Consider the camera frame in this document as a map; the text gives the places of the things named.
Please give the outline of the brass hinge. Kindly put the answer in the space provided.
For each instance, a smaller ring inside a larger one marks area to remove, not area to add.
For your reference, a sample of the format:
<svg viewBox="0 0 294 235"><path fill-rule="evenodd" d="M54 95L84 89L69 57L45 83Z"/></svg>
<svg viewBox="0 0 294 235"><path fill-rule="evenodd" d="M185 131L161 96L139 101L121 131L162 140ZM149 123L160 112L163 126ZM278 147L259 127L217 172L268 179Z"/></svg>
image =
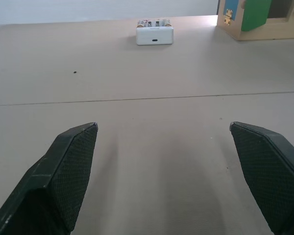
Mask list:
<svg viewBox="0 0 294 235"><path fill-rule="evenodd" d="M224 21L223 21L226 25L231 25L232 14L233 14L233 11L231 9L226 10L224 14Z"/></svg>

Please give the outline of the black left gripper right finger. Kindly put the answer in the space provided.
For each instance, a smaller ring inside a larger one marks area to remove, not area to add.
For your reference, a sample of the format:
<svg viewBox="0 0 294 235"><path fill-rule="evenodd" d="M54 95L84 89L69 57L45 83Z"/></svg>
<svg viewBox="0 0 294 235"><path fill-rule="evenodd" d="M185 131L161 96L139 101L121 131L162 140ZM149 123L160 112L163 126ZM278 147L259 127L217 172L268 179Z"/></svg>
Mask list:
<svg viewBox="0 0 294 235"><path fill-rule="evenodd" d="M294 235L294 146L281 134L233 122L245 181L274 235Z"/></svg>

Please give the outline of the wooden toy lock box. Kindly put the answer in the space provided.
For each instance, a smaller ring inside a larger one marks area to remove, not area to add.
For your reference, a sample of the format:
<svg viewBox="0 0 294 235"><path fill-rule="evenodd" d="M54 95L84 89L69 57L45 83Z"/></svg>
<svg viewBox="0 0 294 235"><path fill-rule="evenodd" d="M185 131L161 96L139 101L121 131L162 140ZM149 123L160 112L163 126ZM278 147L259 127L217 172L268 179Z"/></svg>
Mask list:
<svg viewBox="0 0 294 235"><path fill-rule="evenodd" d="M218 2L217 27L237 41L294 39L294 0L272 0L266 23L248 32L241 31L245 0L239 0L236 18L231 25L223 22L224 3L225 0Z"/></svg>

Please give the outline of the blue wooden panel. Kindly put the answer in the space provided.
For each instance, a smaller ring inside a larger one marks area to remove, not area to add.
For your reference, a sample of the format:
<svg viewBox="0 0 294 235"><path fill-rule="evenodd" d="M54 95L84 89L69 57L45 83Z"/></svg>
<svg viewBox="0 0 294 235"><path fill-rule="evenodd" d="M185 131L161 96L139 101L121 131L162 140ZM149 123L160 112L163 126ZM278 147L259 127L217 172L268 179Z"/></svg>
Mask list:
<svg viewBox="0 0 294 235"><path fill-rule="evenodd" d="M239 0L225 0L223 14L235 20L239 5Z"/></svg>

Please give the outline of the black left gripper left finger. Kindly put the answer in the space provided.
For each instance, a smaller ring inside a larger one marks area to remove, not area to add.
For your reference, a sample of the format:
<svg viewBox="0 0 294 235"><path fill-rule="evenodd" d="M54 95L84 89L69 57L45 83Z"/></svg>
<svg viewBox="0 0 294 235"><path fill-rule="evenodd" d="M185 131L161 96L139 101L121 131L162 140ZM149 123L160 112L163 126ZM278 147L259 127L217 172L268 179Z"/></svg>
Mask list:
<svg viewBox="0 0 294 235"><path fill-rule="evenodd" d="M95 122L59 134L0 208L0 235L71 235L85 197Z"/></svg>

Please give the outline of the green wooden door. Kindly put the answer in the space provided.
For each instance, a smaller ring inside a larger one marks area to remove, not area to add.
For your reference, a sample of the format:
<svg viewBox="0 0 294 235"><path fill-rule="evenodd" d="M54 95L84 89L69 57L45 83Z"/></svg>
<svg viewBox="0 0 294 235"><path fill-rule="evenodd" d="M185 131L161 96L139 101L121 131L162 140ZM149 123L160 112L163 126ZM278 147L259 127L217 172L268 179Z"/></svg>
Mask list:
<svg viewBox="0 0 294 235"><path fill-rule="evenodd" d="M245 0L241 31L254 30L267 21L272 0Z"/></svg>

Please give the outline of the white battery charger box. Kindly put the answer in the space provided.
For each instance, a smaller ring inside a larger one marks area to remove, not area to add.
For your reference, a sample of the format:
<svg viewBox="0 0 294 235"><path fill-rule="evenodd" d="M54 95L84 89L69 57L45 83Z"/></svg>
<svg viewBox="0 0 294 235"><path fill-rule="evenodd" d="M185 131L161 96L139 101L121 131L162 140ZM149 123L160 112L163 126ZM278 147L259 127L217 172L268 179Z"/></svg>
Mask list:
<svg viewBox="0 0 294 235"><path fill-rule="evenodd" d="M173 44L172 26L138 27L136 28L136 44L148 45L171 45Z"/></svg>

